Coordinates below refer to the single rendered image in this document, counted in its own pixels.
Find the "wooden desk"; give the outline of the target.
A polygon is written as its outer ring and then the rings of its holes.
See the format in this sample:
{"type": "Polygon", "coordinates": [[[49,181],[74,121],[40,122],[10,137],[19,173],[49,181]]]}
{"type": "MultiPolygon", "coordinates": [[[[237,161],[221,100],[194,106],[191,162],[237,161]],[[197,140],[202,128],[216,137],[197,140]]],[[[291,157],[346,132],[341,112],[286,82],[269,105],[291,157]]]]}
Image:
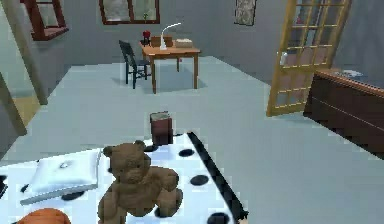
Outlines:
{"type": "Polygon", "coordinates": [[[151,69],[151,83],[152,92],[157,93],[156,84],[156,60],[192,58],[193,59],[193,88],[198,88],[198,75],[199,75],[199,54],[201,50],[198,48],[177,48],[175,46],[169,47],[166,50],[161,50],[159,47],[144,46],[139,44],[144,58],[148,57],[151,69]]]}

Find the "pale book stack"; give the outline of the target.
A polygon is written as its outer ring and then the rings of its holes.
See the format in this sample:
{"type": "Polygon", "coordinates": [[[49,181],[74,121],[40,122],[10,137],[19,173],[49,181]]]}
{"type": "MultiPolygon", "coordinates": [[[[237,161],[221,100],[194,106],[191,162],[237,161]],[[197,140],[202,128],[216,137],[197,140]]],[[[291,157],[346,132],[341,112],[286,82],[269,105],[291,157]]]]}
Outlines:
{"type": "Polygon", "coordinates": [[[176,39],[175,40],[175,47],[176,48],[192,48],[193,47],[193,41],[190,39],[176,39]]]}

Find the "brown cardboard box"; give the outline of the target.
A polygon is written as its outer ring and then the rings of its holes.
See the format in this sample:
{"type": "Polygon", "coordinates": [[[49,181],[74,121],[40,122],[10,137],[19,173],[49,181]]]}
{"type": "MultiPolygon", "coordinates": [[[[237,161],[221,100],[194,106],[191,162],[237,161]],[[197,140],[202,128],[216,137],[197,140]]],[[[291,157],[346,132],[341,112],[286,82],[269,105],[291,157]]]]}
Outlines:
{"type": "Polygon", "coordinates": [[[173,46],[173,38],[170,35],[164,35],[163,37],[152,36],[150,38],[150,42],[151,42],[152,47],[160,47],[162,41],[164,41],[164,43],[167,47],[173,46]]]}

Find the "black chair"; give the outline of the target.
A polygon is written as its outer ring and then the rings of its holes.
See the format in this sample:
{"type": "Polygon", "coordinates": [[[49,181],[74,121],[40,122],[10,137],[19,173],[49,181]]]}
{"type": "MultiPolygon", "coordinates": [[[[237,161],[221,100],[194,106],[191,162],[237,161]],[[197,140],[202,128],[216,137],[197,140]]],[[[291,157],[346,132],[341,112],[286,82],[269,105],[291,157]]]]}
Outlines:
{"type": "Polygon", "coordinates": [[[133,88],[136,88],[136,81],[139,78],[148,79],[150,73],[147,67],[150,62],[147,59],[136,59],[132,46],[129,42],[120,40],[119,46],[125,62],[125,82],[128,82],[128,75],[132,75],[133,88]]]}

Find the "white black-spotted bed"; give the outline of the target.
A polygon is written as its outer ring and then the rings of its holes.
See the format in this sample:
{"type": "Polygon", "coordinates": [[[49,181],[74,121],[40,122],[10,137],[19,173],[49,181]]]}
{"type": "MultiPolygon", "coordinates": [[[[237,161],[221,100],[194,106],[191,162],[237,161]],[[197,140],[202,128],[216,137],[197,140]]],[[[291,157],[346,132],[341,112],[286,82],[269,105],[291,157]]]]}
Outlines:
{"type": "MultiPolygon", "coordinates": [[[[173,137],[173,142],[151,152],[155,166],[171,168],[179,175],[178,187],[183,202],[176,214],[160,218],[153,210],[144,217],[129,215],[126,224],[237,224],[242,204],[225,181],[201,141],[192,133],[173,137]]],[[[109,172],[109,159],[98,160],[98,187],[82,196],[65,201],[59,197],[35,204],[22,205],[40,161],[29,161],[0,167],[7,190],[0,196],[0,224],[14,224],[37,209],[56,208],[69,216],[72,224],[97,224],[97,205],[114,177],[109,172]]]]}

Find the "brown teddy bear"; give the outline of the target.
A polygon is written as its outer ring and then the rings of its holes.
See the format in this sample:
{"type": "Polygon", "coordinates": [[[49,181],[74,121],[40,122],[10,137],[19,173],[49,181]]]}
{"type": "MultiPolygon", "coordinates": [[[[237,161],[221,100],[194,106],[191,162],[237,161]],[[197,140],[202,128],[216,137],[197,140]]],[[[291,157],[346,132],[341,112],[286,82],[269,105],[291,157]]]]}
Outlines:
{"type": "Polygon", "coordinates": [[[152,166],[145,149],[141,140],[103,149],[115,180],[98,204],[98,224],[125,224],[128,214],[144,217],[155,206],[161,217],[172,217],[178,211],[183,200],[178,174],[152,166]]]}

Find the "red framed window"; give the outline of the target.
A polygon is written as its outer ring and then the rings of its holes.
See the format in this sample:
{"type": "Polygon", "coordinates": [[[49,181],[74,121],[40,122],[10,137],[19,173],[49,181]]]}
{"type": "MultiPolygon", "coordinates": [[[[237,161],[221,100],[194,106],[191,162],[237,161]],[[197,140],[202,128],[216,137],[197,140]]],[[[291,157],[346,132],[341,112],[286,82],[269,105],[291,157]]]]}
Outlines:
{"type": "Polygon", "coordinates": [[[20,0],[20,3],[31,22],[34,41],[49,41],[69,30],[61,0],[20,0]]]}
{"type": "Polygon", "coordinates": [[[159,0],[98,0],[104,25],[159,24],[159,0]]]}

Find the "yellow glass-paned door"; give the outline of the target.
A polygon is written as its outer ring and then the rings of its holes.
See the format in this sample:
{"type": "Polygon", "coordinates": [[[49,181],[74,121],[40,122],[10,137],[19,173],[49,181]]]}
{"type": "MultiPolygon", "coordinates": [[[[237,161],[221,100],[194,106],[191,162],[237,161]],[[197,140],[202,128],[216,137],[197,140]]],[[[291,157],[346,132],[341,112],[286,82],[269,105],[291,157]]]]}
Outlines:
{"type": "Polygon", "coordinates": [[[351,4],[352,0],[287,0],[267,116],[304,109],[314,73],[333,64],[351,4]]]}

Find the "white pillow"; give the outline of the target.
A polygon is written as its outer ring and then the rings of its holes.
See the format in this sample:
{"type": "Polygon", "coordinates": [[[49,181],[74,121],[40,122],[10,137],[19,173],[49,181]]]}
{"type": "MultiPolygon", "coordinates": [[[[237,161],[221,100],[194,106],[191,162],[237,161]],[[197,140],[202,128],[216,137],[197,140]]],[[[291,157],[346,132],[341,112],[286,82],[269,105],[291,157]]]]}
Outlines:
{"type": "Polygon", "coordinates": [[[101,148],[40,159],[26,188],[21,205],[98,187],[101,148]]]}

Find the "dark brown dresser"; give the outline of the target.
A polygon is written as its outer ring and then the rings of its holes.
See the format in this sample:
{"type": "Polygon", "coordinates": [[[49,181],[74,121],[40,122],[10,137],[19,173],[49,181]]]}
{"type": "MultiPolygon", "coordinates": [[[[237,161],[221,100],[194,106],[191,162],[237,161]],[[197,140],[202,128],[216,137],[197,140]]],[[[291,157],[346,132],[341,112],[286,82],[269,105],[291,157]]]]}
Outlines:
{"type": "Polygon", "coordinates": [[[337,72],[314,73],[303,115],[384,160],[384,88],[337,72]]]}

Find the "orange basketball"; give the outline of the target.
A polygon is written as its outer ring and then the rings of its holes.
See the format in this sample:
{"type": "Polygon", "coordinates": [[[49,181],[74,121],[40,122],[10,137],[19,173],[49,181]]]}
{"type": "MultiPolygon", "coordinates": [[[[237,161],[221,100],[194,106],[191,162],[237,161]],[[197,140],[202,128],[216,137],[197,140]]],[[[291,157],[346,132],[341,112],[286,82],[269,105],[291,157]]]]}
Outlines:
{"type": "Polygon", "coordinates": [[[72,224],[69,217],[62,211],[54,208],[43,208],[33,211],[16,224],[72,224]]]}

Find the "framed wall picture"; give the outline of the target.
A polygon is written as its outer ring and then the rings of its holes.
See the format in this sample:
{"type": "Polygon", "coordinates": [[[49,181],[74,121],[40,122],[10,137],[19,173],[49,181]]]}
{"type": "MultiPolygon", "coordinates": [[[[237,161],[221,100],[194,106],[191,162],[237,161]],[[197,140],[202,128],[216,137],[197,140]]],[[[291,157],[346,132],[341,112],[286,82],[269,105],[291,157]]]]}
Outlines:
{"type": "Polygon", "coordinates": [[[236,0],[235,24],[253,26],[257,0],[236,0]]]}

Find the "beige door frame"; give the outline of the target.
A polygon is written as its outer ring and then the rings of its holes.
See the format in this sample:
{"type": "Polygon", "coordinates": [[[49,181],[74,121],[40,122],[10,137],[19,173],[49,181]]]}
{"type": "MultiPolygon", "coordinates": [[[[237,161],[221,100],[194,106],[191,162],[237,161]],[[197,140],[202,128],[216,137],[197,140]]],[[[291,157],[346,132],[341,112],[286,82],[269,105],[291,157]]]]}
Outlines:
{"type": "Polygon", "coordinates": [[[31,50],[18,25],[13,0],[0,0],[0,88],[6,109],[19,136],[41,105],[47,104],[31,50]]]}

